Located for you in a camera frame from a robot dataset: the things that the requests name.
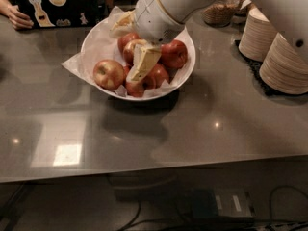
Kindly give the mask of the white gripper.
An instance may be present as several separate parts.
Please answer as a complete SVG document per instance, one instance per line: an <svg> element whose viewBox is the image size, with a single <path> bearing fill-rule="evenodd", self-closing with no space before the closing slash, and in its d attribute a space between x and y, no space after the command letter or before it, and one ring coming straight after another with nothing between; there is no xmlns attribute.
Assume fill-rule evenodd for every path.
<svg viewBox="0 0 308 231"><path fill-rule="evenodd" d="M154 43L135 46L133 67L126 81L144 79L161 58L161 46L156 44L172 42L184 28L167 13L160 0L139 0L134 11L125 12L110 29L110 37L119 39L135 30L142 39Z"/></svg>

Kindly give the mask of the person's hand at laptop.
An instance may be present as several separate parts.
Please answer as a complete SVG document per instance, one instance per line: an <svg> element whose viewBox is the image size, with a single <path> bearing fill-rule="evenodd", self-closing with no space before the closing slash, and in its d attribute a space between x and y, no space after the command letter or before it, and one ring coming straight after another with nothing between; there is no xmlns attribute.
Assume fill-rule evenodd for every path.
<svg viewBox="0 0 308 231"><path fill-rule="evenodd" d="M15 30L32 29L34 22L30 16L22 13L17 5L10 0L0 0L0 14L4 15L12 24Z"/></svg>

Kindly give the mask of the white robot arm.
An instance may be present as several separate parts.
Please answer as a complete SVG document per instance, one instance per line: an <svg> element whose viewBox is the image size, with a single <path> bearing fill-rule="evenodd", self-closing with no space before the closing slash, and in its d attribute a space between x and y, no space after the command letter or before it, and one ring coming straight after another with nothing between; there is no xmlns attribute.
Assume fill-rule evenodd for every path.
<svg viewBox="0 0 308 231"><path fill-rule="evenodd" d="M226 0L138 0L135 8L112 22L110 36L135 32L158 49L170 43L197 12ZM297 54L308 58L308 0L239 0L243 8L254 4Z"/></svg>

